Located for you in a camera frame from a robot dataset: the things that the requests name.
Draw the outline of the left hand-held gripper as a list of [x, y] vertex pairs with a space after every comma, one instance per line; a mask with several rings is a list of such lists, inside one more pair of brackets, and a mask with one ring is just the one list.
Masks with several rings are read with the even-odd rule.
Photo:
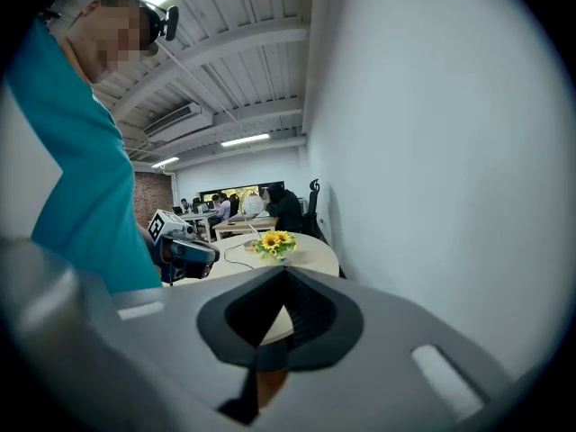
[[191, 224], [176, 214], [157, 210], [148, 225], [151, 255], [161, 280], [173, 285], [184, 279], [203, 279], [220, 259], [220, 251], [197, 238]]

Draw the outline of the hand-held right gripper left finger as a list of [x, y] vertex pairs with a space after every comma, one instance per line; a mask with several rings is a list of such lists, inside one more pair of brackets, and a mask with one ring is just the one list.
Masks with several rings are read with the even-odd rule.
[[22, 358], [92, 431], [281, 431], [258, 406], [251, 367], [214, 358], [176, 330], [162, 291], [111, 296], [66, 265], [22, 270]]

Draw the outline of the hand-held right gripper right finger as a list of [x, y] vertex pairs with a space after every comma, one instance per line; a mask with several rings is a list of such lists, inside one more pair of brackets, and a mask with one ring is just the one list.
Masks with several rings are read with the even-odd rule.
[[401, 297], [305, 270], [298, 277], [337, 305], [334, 323], [296, 355], [333, 356], [292, 368], [258, 419], [262, 431], [488, 431], [517, 397], [486, 351]]

